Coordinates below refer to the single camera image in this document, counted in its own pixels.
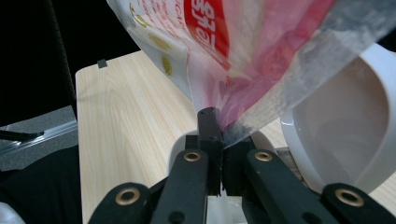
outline gold oval print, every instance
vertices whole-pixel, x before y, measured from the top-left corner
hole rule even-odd
[[[148,37],[154,42],[155,45],[157,45],[158,48],[163,49],[163,50],[169,50],[171,47],[169,46],[168,43],[166,43],[164,40],[159,38],[158,36],[154,34],[148,34]]]
[[[172,64],[171,64],[171,61],[166,56],[162,56],[161,59],[163,61],[163,69],[165,71],[165,74],[168,75],[168,76],[171,76],[172,75]]]

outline light wood tabletop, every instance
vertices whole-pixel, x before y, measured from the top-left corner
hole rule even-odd
[[[148,187],[165,178],[172,145],[196,129],[191,102],[142,51],[76,74],[83,222],[126,182]],[[285,147],[279,119],[262,132]],[[396,176],[371,195],[396,214]]]

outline plastic bag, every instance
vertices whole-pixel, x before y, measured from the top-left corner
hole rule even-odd
[[[107,0],[135,43],[231,146],[396,25],[396,0]]]

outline brass screw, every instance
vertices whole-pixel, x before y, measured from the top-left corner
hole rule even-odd
[[[350,189],[338,189],[335,191],[335,196],[343,203],[349,204],[354,207],[361,207],[364,205],[363,198],[355,191]]]
[[[184,160],[186,161],[198,161],[201,159],[201,155],[196,152],[189,152],[184,154]]]
[[[134,196],[129,199],[122,198],[125,193],[132,193]],[[128,188],[121,190],[116,196],[116,203],[119,205],[129,205],[135,203],[140,197],[140,191],[137,188]]]
[[[272,156],[266,152],[257,152],[256,154],[254,154],[254,157],[256,157],[256,159],[259,161],[271,161],[272,160]]]

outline white bowl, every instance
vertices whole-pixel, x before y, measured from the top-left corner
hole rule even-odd
[[[396,170],[396,57],[373,44],[280,117],[305,182],[370,192]]]

